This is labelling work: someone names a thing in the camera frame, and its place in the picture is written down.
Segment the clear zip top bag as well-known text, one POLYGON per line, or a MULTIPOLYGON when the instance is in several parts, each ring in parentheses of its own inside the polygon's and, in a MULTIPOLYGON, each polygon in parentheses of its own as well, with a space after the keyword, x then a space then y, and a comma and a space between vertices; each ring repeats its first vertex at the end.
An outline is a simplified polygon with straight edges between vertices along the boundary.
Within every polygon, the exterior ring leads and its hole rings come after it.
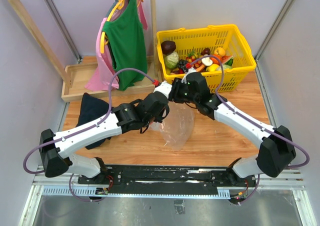
POLYGON ((194 124, 195 114, 185 104, 169 102, 169 114, 162 121, 153 122, 151 129, 160 132, 165 144, 174 151, 180 151, 190 138, 194 124))

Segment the green toy cabbage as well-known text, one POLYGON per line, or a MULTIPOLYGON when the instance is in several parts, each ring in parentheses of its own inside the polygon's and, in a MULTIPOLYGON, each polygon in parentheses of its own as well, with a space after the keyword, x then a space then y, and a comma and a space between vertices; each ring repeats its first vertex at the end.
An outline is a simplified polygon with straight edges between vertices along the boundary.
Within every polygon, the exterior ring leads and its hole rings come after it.
POLYGON ((179 60, 179 54, 173 51, 171 54, 165 56, 164 65, 166 68, 173 70, 177 67, 179 60))

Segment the yellow plastic shopping basket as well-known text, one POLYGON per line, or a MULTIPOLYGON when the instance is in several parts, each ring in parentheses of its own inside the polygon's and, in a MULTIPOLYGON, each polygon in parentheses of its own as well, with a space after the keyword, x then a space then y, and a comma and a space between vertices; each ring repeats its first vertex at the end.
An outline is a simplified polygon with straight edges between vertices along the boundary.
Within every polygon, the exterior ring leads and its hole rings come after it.
POLYGON ((172 74, 166 68, 165 55, 161 49, 161 43, 164 41, 175 42, 175 51, 182 60, 191 56, 192 53, 198 55, 206 48, 209 48, 211 53, 218 48, 225 50, 225 56, 222 58, 223 64, 230 65, 230 69, 226 68, 223 73, 220 70, 201 72, 212 93, 219 87, 221 78, 223 78, 223 83, 218 92, 233 91, 245 76, 256 68, 251 48, 235 24, 162 30, 156 33, 156 37, 158 59, 162 66, 164 79, 169 84, 172 84, 175 78, 183 78, 184 74, 172 74))

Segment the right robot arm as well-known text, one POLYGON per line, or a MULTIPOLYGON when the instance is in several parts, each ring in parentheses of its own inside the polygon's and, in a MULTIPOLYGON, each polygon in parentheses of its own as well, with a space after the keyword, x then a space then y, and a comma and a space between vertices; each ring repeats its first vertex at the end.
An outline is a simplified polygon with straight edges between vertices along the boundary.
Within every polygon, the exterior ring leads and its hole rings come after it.
POLYGON ((180 104, 194 104, 199 113, 231 127, 258 148, 257 155, 240 157, 227 167, 225 178, 232 186, 240 185, 246 177, 253 175, 276 178, 297 155, 288 128, 260 122, 237 109, 223 96, 211 93, 206 79, 199 72, 175 78, 168 99, 180 104))

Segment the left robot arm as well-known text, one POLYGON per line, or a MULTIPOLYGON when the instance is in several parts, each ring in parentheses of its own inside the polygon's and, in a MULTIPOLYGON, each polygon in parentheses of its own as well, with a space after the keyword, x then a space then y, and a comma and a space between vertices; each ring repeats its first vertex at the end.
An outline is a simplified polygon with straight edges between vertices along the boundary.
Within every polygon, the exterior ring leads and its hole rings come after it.
POLYGON ((151 122, 161 122, 169 113, 168 93, 152 92, 143 100, 122 103, 109 114, 81 126, 54 133, 51 129, 41 132, 39 149, 44 174, 54 178, 64 173, 79 174, 101 184, 107 179, 107 169, 99 157, 77 155, 81 148, 102 139, 149 127, 151 122))

